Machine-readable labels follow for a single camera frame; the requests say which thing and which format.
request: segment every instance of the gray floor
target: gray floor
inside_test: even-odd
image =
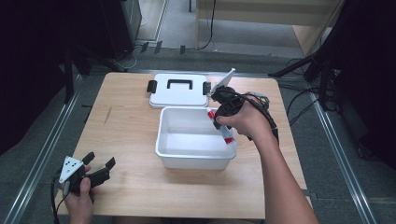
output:
[[[186,46],[193,46],[193,36],[191,37],[193,29],[185,29],[180,24],[180,21],[168,20],[177,17],[176,12],[190,16],[190,12],[188,12],[188,1],[169,0],[168,6],[169,8],[166,9],[163,17],[162,28],[159,32],[158,39],[163,41],[163,47],[177,49],[181,43]],[[172,30],[171,27],[180,27],[181,30]],[[225,72],[230,67],[236,67],[240,75],[249,74],[249,76],[254,77],[265,77],[266,73],[272,73],[284,68],[290,58],[302,57],[302,53],[300,52],[299,55],[296,49],[296,39],[290,31],[290,27],[270,25],[270,27],[265,29],[271,33],[270,35],[262,35],[265,37],[264,39],[268,38],[265,43],[255,42],[253,39],[250,39],[251,42],[248,42],[245,41],[248,39],[247,37],[238,37],[242,38],[248,45],[262,45],[263,49],[254,47],[253,49],[259,49],[254,52],[234,54],[233,50],[239,48],[234,48],[233,43],[238,43],[237,40],[228,41],[227,43],[229,45],[222,45],[221,41],[223,38],[220,35],[215,35],[215,47],[210,47],[210,49],[204,52],[191,50],[187,51],[184,55],[180,55],[177,50],[168,49],[163,49],[158,54],[154,54],[153,49],[148,49],[145,53],[136,51],[134,55],[137,63],[129,71],[149,70],[154,73],[155,70]],[[205,43],[204,39],[205,37],[203,35],[201,44]],[[132,65],[134,64],[134,57],[130,54],[119,63]],[[92,105],[94,103],[103,78],[109,72],[108,69],[100,64],[94,64],[93,67],[92,74],[89,77],[84,77],[81,93],[77,98],[76,105],[64,126],[63,132],[55,145],[55,149],[50,155],[46,168],[41,177],[38,177],[38,184],[32,192],[32,198],[21,216],[20,223],[52,222],[50,212],[50,177],[54,169],[58,168],[59,164],[62,164],[64,157],[73,154],[79,136],[84,128],[84,120],[90,111],[88,107],[83,107],[83,105]],[[279,79],[278,82],[279,84],[290,84],[301,88],[305,88],[306,85],[301,76],[292,74]],[[299,92],[281,88],[281,93],[284,104],[287,106],[292,97]],[[0,157],[0,175],[3,177],[0,180],[0,220],[2,223],[20,192],[21,185],[34,166],[35,159],[50,133],[50,128],[62,110],[63,100],[64,91],[61,91],[52,99],[40,117],[37,118],[22,141]],[[310,102],[311,99],[308,93],[298,98],[291,108],[289,118],[291,119],[296,116]],[[396,172],[391,170],[382,161],[365,161],[361,159],[357,153],[357,147],[341,117],[337,113],[329,113],[329,116],[342,142],[348,160],[361,182],[363,191],[375,213],[377,223],[395,223]],[[311,107],[291,126],[291,129],[305,181],[311,195],[311,201],[320,222],[361,223],[361,217],[341,173],[339,164],[334,157],[327,135],[322,129],[316,110]],[[62,223],[66,223],[67,221],[67,217],[62,217]],[[188,219],[185,223],[196,222],[197,220]],[[111,218],[95,217],[93,223],[111,223]]]

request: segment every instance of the container lid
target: container lid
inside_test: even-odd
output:
[[[207,106],[204,91],[206,77],[200,75],[157,74],[149,103],[154,108],[165,106]]]

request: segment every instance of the human hand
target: human hand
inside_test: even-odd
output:
[[[216,121],[221,125],[234,127],[238,133],[251,137],[253,140],[263,136],[274,136],[268,120],[248,101],[244,102],[237,114],[230,117],[218,116]]]
[[[90,166],[85,167],[86,172],[90,170]],[[81,180],[79,190],[79,196],[74,193],[69,193],[64,199],[64,203],[70,215],[70,223],[91,223],[93,204],[90,198],[90,190],[93,195],[97,194],[97,190],[91,189],[91,180],[88,177]]]

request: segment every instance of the forearm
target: forearm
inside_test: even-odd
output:
[[[268,223],[318,223],[271,135],[253,138],[262,160]]]

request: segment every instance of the white plastic container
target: white plastic container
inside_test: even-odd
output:
[[[155,151],[167,168],[223,170],[236,156],[236,143],[225,143],[205,107],[168,106]]]

